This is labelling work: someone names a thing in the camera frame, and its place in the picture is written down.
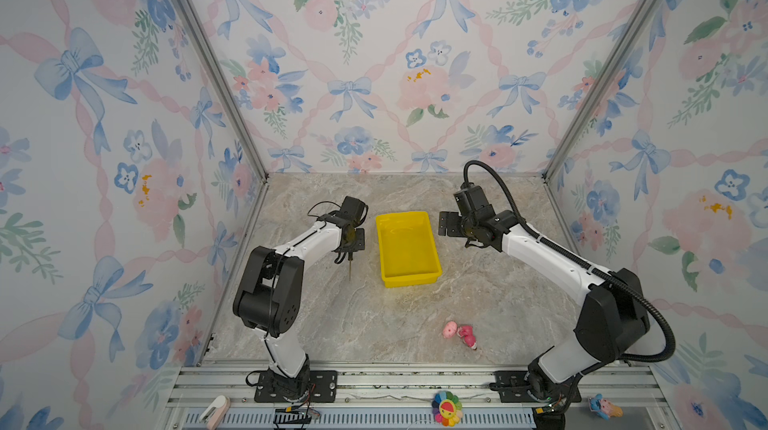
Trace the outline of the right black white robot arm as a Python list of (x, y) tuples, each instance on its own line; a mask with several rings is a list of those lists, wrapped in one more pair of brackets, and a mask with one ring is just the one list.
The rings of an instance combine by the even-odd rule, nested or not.
[(627, 351), (648, 333), (648, 311), (631, 295), (642, 292), (631, 271), (596, 266), (526, 228), (513, 211), (496, 211), (479, 185), (462, 184), (454, 199), (458, 210), (440, 213), (441, 236), (464, 238), (468, 247), (492, 248), (524, 262), (577, 306), (574, 329), (528, 365), (524, 387), (533, 399), (566, 395), (577, 376), (626, 360)]

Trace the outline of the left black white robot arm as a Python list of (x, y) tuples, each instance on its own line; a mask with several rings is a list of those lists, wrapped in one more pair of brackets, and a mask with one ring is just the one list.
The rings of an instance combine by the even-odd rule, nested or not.
[(276, 247), (257, 246), (248, 255), (232, 301), (232, 312), (253, 330), (269, 356), (258, 379), (246, 377), (257, 403), (335, 400), (335, 371), (313, 371), (293, 328), (301, 309), (304, 273), (328, 254), (350, 262), (365, 249), (369, 206), (347, 196), (330, 212), (316, 215), (308, 230)]

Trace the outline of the yellow plastic bin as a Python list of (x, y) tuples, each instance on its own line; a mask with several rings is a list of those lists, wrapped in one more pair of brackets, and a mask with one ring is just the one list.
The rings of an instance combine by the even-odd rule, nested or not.
[(387, 288), (436, 283), (442, 275), (426, 211), (378, 215), (381, 278)]

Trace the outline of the pink pig toy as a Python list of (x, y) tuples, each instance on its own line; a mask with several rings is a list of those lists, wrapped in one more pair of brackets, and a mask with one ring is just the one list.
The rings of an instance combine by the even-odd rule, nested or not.
[(448, 321), (443, 327), (442, 336), (445, 339), (457, 337), (468, 348), (472, 350), (476, 350), (478, 348), (477, 338), (471, 325), (460, 325), (455, 321)]

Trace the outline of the rainbow flower toy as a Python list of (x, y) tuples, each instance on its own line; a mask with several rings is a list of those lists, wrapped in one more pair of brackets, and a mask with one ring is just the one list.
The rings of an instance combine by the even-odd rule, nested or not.
[(454, 427), (463, 417), (463, 405), (459, 397), (452, 392), (440, 391), (431, 402), (431, 412), (436, 423)]

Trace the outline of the blue pink small toy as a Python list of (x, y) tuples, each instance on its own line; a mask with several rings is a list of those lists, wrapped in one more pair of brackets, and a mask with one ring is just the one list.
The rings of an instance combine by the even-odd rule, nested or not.
[(620, 418), (624, 415), (621, 407), (614, 405), (607, 398), (604, 398), (602, 394), (590, 397), (588, 399), (588, 405), (591, 412), (604, 420)]

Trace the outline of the white pink stapler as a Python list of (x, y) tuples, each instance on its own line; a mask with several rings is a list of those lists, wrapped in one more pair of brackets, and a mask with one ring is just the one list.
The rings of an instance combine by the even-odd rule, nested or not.
[(216, 430), (224, 420), (230, 406), (231, 401), (227, 396), (218, 395), (200, 414), (198, 421), (203, 423), (207, 430)]

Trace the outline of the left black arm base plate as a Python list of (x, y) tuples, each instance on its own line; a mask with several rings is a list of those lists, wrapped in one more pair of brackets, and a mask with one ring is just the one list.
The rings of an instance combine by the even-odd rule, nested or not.
[(259, 373), (255, 383), (250, 376), (246, 383), (254, 388), (256, 403), (333, 403), (338, 390), (338, 372), (302, 370), (295, 378), (288, 378), (266, 370)]

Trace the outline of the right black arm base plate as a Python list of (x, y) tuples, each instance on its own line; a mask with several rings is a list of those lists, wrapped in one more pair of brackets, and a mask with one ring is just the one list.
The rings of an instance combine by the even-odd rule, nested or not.
[(489, 384), (489, 389), (499, 395), (502, 403), (580, 403), (581, 393), (572, 383), (573, 378), (556, 384), (544, 377), (531, 377), (527, 370), (500, 370), (494, 373), (494, 380)]

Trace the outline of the aluminium rail frame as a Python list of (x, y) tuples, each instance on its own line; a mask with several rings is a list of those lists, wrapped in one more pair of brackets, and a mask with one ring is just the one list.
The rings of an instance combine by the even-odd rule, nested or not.
[[(257, 380), (256, 361), (213, 361), (183, 368), (172, 388), (157, 429), (204, 429), (198, 417), (218, 395), (231, 406), (221, 429), (439, 429), (431, 402), (450, 391), (463, 405), (459, 429), (678, 429), (652, 371), (614, 364), (582, 378), (580, 403), (561, 417), (537, 413), (540, 405), (502, 403), (489, 389), (494, 373), (512, 367), (459, 364), (319, 363), (338, 372), (333, 403), (256, 403), (246, 377)], [(622, 408), (620, 418), (604, 420), (590, 411), (588, 399), (602, 394)]]

